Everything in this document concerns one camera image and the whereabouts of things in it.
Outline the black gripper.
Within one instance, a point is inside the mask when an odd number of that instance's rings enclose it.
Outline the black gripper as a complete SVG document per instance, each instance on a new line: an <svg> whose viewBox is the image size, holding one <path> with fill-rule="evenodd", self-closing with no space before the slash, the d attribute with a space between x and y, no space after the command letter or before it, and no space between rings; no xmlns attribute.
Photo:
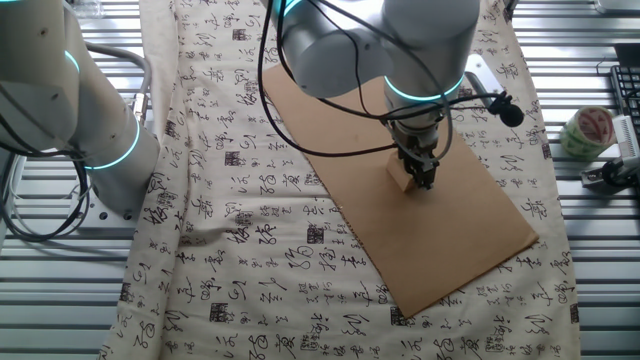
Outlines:
<svg viewBox="0 0 640 360"><path fill-rule="evenodd" d="M418 118L394 120L389 125L394 140L404 149L419 155L418 160L413 160L406 151L398 148L398 159L404 171L418 188L431 190L439 166L434 157L439 142L439 123L434 119Z"/></svg>

